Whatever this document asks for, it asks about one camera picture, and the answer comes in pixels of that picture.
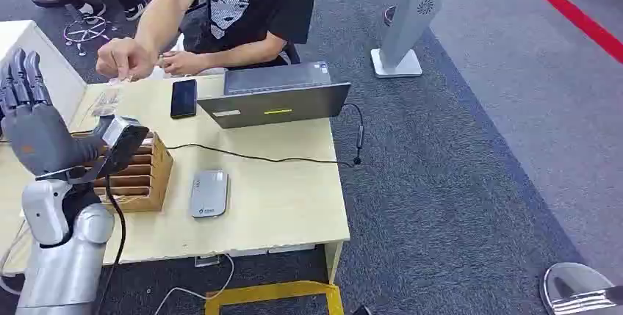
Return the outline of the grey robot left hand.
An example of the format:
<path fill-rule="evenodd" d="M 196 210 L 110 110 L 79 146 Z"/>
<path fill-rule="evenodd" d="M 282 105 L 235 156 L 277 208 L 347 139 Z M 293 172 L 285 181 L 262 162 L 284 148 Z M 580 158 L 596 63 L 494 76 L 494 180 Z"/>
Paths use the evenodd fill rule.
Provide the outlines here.
<path fill-rule="evenodd" d="M 36 176 L 95 161 L 112 117 L 90 134 L 74 137 L 54 107 L 40 70 L 40 55 L 17 48 L 1 68 L 1 130 L 19 162 Z"/>

